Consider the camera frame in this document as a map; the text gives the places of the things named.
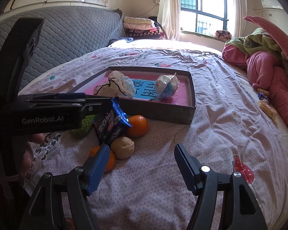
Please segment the person's left hand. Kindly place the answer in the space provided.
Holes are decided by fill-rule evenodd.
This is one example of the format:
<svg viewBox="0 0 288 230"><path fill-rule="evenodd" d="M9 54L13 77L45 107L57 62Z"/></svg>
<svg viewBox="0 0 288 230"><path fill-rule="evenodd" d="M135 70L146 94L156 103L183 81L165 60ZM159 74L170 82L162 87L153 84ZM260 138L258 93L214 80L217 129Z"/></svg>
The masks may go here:
<svg viewBox="0 0 288 230"><path fill-rule="evenodd" d="M29 142L33 142L36 144L43 144L44 140L45 136L43 133L34 134L29 138ZM29 174L33 161L34 161L33 150L30 143L27 143L26 151L23 155L22 166L19 171L20 177L25 178Z"/></svg>

